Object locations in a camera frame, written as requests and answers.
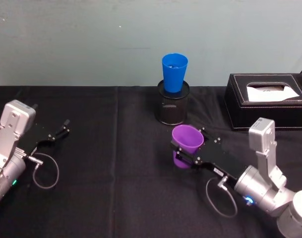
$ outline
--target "black cylindrical container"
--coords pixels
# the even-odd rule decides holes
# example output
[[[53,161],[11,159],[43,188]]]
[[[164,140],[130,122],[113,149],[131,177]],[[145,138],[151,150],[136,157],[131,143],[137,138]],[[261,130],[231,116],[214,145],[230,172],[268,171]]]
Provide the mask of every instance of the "black cylindrical container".
[[[157,120],[166,125],[183,123],[187,117],[188,83],[184,81],[182,89],[178,93],[165,91],[163,80],[157,85],[157,88],[159,90],[159,100],[155,109]]]

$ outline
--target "metal bracket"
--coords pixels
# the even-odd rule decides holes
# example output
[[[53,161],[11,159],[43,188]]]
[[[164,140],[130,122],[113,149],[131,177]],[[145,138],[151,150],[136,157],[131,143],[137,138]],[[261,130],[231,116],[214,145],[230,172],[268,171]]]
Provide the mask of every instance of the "metal bracket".
[[[0,169],[12,157],[20,136],[15,133],[20,115],[12,112],[5,126],[0,125]]]
[[[278,191],[286,184],[286,177],[276,166],[275,123],[259,118],[249,129],[250,148],[258,158],[258,170],[263,179]]]

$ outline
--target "table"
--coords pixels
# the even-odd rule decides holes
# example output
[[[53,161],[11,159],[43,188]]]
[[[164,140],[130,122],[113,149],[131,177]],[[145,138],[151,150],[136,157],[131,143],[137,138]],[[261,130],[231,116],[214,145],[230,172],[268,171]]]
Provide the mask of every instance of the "table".
[[[192,87],[186,123],[204,125],[223,148],[256,166],[244,132],[230,130],[224,87]],[[275,219],[238,196],[239,214],[220,217],[204,186],[213,175],[176,168],[169,147],[172,127],[155,120],[156,87],[0,87],[6,102],[37,103],[36,122],[57,127],[70,119],[71,134],[55,154],[60,181],[41,190],[34,165],[0,203],[0,238],[275,238]],[[278,131],[277,164],[287,187],[302,189],[302,131]],[[38,171],[50,183],[55,173]],[[232,213],[228,197],[211,186],[216,205]]]

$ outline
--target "blue cup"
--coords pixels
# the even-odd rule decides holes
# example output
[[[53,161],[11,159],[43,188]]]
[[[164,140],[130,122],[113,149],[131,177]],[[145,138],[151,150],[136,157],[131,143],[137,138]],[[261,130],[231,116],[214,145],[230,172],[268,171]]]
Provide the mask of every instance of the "blue cup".
[[[162,59],[164,89],[169,93],[181,91],[188,59],[178,53],[165,55]]]

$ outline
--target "tissue box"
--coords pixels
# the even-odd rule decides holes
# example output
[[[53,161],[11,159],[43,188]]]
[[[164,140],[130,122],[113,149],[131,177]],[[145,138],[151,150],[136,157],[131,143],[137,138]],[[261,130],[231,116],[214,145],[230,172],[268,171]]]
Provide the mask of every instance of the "tissue box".
[[[289,86],[299,96],[275,102],[250,102],[247,87]],[[248,130],[259,118],[278,130],[302,129],[302,74],[230,74],[225,104],[233,130]]]

